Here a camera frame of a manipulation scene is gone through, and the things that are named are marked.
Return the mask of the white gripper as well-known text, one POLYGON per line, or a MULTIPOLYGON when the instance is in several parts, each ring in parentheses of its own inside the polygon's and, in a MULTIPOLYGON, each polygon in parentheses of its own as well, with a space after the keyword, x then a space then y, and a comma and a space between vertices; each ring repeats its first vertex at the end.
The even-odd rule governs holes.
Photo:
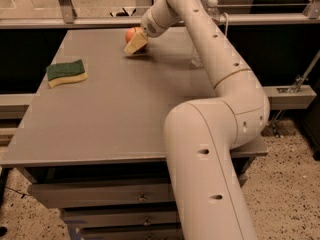
POLYGON ((148 43, 147 36, 157 38, 180 20, 180 16, 171 8, 167 0, 156 1, 145 12, 141 20, 141 28, 147 34, 142 34, 144 41, 138 44, 126 44, 124 52, 132 55, 142 50, 148 43))

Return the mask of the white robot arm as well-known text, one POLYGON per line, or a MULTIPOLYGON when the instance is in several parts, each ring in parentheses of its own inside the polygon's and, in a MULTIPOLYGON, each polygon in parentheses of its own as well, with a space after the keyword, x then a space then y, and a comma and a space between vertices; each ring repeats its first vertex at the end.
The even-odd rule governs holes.
POLYGON ((258 240, 230 151, 260 135, 268 97, 254 72, 204 6, 158 0, 142 17, 128 54, 182 21, 215 95, 174 107, 164 125, 167 166, 185 240, 258 240))

